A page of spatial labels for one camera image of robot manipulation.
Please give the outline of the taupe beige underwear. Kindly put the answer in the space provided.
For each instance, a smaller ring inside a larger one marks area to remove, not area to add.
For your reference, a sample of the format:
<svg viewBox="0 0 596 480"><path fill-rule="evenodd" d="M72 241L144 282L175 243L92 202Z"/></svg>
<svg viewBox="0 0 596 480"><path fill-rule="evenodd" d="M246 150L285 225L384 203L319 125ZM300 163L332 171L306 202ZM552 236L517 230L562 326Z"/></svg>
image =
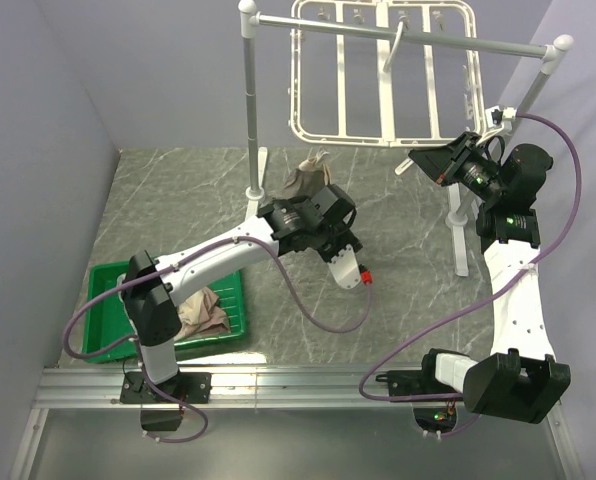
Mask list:
<svg viewBox="0 0 596 480"><path fill-rule="evenodd" d="M328 159L330 153L320 148L317 153L303 160L291 171L281 190L280 197L312 198L319 191L332 183L332 174Z"/></svg>

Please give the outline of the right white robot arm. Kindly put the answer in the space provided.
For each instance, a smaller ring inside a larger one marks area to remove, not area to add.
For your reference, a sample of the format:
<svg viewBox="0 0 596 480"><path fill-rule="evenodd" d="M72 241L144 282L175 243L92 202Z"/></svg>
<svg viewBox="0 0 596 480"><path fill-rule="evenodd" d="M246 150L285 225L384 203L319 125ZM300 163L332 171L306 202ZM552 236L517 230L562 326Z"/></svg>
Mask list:
<svg viewBox="0 0 596 480"><path fill-rule="evenodd" d="M496 162L470 132L409 157L436 184L460 184L480 198L476 232L497 296L489 356L475 361L432 349L415 392L433 400L458 394L472 413L537 424L571 383L569 366L557 362L548 339L535 261L541 240L532 205L553 159L539 146L520 144Z"/></svg>

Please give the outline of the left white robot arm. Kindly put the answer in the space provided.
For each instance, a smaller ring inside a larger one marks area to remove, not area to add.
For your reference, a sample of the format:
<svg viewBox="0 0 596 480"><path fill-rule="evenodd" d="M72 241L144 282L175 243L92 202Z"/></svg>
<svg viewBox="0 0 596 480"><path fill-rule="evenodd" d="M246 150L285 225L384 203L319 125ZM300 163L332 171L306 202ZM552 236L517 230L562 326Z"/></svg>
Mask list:
<svg viewBox="0 0 596 480"><path fill-rule="evenodd" d="M351 230L356 214L354 201L331 184L311 197L273 200L228 232L187 250L158 258L134 255L120 297L137 335L144 390L158 402L178 394L178 309L216 280L266 259L313 250L339 287L367 283L369 273L356 259L362 244Z"/></svg>

